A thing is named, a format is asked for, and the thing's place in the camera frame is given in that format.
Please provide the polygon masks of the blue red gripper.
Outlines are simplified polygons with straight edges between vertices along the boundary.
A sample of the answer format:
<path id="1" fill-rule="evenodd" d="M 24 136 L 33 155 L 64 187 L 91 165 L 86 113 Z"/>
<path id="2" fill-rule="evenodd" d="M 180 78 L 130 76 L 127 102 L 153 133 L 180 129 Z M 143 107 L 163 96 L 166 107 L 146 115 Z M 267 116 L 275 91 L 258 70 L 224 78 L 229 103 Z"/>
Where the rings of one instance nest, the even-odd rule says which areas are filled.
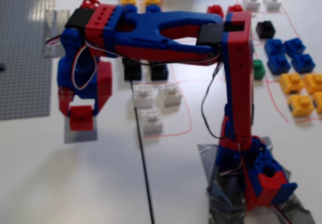
<path id="1" fill-rule="evenodd" d="M 112 64 L 94 58 L 77 29 L 67 28 L 61 36 L 65 55 L 58 62 L 57 85 L 60 112 L 69 116 L 74 95 L 81 99 L 95 99 L 93 115 L 97 116 L 112 96 Z"/>

